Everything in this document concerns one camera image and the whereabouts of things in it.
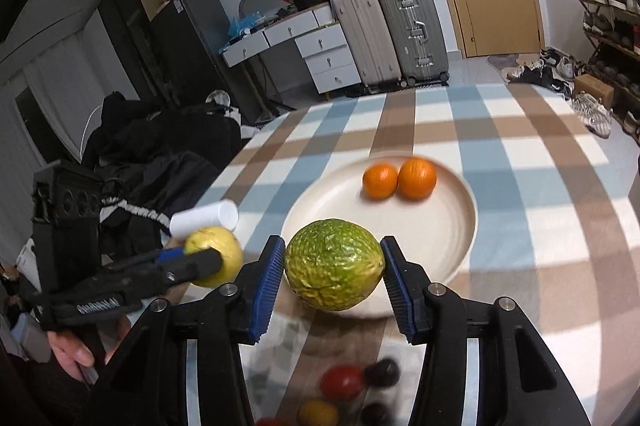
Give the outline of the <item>person's left hand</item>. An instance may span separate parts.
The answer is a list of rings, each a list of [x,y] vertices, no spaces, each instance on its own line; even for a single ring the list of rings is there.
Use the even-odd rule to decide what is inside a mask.
[[[113,354],[124,337],[131,328],[131,323],[126,316],[120,317],[115,324],[116,342],[115,347],[105,354],[104,362],[107,363],[113,357]],[[94,356],[90,349],[81,340],[70,331],[55,332],[49,331],[47,339],[51,350],[58,364],[63,370],[70,374],[76,380],[80,379],[81,373],[78,368],[92,368],[94,365]]]

